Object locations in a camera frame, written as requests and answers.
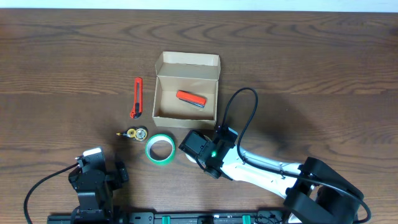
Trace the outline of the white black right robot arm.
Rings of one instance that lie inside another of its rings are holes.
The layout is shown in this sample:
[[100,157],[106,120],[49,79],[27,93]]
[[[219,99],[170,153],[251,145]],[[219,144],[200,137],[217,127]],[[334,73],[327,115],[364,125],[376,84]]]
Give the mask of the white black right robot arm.
[[238,146],[237,138],[227,126],[214,139],[191,130],[179,148],[214,179],[248,182],[282,197],[289,223],[359,223],[364,195],[326,163],[267,159]]

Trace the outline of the red utility knife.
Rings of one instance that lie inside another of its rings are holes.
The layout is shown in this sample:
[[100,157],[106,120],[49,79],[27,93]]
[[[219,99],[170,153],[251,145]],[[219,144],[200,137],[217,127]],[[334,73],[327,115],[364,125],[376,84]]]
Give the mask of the red utility knife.
[[130,117],[137,119],[142,114],[143,110],[143,79],[141,77],[136,77],[134,79],[134,104],[130,112]]

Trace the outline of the white tape roll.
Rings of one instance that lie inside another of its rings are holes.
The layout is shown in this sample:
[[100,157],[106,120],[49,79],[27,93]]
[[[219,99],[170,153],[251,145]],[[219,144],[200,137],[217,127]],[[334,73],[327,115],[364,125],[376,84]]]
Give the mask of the white tape roll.
[[[211,139],[210,139],[208,136],[204,135],[204,137],[205,137],[205,139],[206,139],[207,141],[211,141]],[[192,163],[197,163],[196,160],[195,160],[193,157],[189,156],[188,154],[185,154],[185,155],[186,155],[187,159],[188,159],[190,162],[192,162]]]

